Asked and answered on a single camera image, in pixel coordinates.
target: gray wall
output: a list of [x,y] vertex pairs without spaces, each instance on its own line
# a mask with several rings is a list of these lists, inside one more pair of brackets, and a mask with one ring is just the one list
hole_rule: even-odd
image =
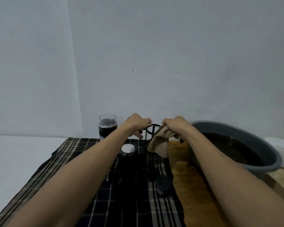
[[102,113],[284,138],[284,0],[68,0],[83,132]]
[[67,0],[0,0],[0,135],[80,137]]

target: striped fabric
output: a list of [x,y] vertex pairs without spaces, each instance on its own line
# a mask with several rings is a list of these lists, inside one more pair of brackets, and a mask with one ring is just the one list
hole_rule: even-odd
[[[0,227],[5,226],[17,211],[32,198],[36,192],[65,164],[86,151],[98,139],[68,138],[53,152],[52,156],[34,173],[27,184],[15,195],[0,213]],[[168,159],[145,151],[144,140],[127,140],[138,149],[137,166],[155,166],[161,175],[173,178]],[[76,227],[110,226],[147,226],[176,227],[185,226],[182,205],[172,188],[170,195],[160,198],[156,194],[155,184],[139,175],[139,170],[132,172],[127,183],[126,199],[120,202],[115,198],[113,181],[120,161],[117,157],[109,172],[109,181],[102,182],[97,194],[90,202]]]

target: glass rim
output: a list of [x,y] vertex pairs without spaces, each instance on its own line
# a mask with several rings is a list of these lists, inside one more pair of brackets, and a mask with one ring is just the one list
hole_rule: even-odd
[[102,114],[99,116],[99,120],[104,120],[104,119],[116,119],[117,116],[114,114]]

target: bare arm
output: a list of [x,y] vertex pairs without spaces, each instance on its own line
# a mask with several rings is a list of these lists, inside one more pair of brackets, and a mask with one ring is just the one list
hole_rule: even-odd
[[183,117],[165,119],[193,151],[229,220],[237,227],[284,226],[284,200],[264,182],[219,151]]
[[74,226],[95,196],[122,145],[151,120],[130,116],[101,142],[62,167],[7,227]]

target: person's left arm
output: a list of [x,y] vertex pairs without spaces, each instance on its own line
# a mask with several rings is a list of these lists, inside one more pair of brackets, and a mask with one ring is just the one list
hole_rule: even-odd
[[15,215],[7,227],[73,227],[91,202],[122,145],[151,123],[130,116],[108,137],[62,167]]

